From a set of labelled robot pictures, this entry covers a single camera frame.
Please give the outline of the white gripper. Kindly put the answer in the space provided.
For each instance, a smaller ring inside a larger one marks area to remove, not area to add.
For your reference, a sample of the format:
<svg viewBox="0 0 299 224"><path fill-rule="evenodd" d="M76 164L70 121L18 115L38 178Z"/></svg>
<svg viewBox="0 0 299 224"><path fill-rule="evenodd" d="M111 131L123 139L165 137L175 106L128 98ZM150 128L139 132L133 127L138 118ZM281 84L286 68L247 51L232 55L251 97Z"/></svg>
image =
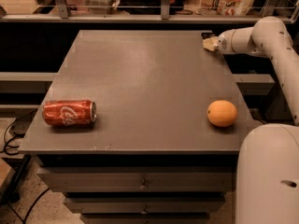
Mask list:
<svg viewBox="0 0 299 224"><path fill-rule="evenodd" d="M218 37L212 36L203 40L203 47L209 51L218 50L222 54L234 54L232 38L235 30L227 30Z"/></svg>

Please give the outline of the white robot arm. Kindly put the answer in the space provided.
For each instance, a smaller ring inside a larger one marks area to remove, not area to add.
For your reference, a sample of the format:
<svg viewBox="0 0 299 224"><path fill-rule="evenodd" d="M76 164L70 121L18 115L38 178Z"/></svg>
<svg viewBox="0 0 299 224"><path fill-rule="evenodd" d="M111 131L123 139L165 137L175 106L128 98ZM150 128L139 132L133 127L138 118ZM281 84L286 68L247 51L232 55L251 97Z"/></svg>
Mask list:
<svg viewBox="0 0 299 224"><path fill-rule="evenodd" d="M286 25L264 17L251 27L209 35L203 47L269 59L280 97L267 110L275 118L287 110L292 120L261 125L244 139L236 170L235 224L299 224L299 55Z"/></svg>

